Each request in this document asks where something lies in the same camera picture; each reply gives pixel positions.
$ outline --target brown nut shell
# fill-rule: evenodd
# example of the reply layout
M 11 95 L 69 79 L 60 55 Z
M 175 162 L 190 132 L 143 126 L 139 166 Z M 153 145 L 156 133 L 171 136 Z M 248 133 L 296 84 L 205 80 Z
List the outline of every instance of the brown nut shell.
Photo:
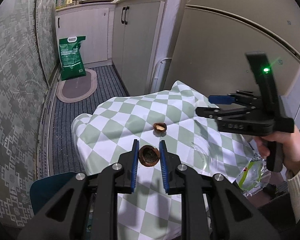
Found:
M 155 166 L 160 160 L 160 152 L 151 145 L 144 145 L 139 150 L 139 161 L 143 166 Z
M 156 122 L 153 125 L 155 131 L 164 133 L 167 130 L 167 125 L 164 122 Z

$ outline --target green bag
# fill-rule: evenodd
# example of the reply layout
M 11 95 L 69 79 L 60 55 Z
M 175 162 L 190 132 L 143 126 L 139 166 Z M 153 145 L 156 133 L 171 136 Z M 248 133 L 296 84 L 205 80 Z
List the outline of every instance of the green bag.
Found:
M 85 39 L 86 36 L 79 36 L 59 40 L 60 59 L 62 65 L 61 80 L 86 75 L 79 52 L 81 46 L 80 42 Z

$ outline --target person's arm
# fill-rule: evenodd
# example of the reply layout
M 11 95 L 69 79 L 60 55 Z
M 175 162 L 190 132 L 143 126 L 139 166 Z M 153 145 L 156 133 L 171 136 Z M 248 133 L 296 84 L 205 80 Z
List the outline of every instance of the person's arm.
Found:
M 294 133 L 274 132 L 265 137 L 254 138 L 260 155 L 266 159 L 270 155 L 269 149 L 263 140 L 277 141 L 283 144 L 283 164 L 287 168 L 287 182 L 290 192 L 291 205 L 296 222 L 300 219 L 300 132 L 295 126 Z

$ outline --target gray oval rug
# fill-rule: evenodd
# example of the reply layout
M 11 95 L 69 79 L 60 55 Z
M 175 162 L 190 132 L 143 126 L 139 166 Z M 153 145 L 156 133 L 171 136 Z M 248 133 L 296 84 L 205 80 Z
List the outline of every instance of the gray oval rug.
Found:
M 64 103 L 74 103 L 91 96 L 97 89 L 97 73 L 86 68 L 86 76 L 60 81 L 57 97 Z

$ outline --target striped carpet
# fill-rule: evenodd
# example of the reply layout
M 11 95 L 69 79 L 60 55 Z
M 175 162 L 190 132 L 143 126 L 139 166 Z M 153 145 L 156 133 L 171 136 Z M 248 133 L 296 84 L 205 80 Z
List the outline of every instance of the striped carpet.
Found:
M 127 93 L 118 78 L 114 66 L 95 67 L 97 72 L 97 90 L 87 99 L 76 103 L 63 103 L 56 98 L 54 119 L 52 120 L 52 138 L 50 145 L 54 174 L 68 171 L 80 172 L 84 168 L 79 162 L 71 138 L 71 123 L 79 114 L 93 114 L 96 107 L 112 97 L 125 97 Z

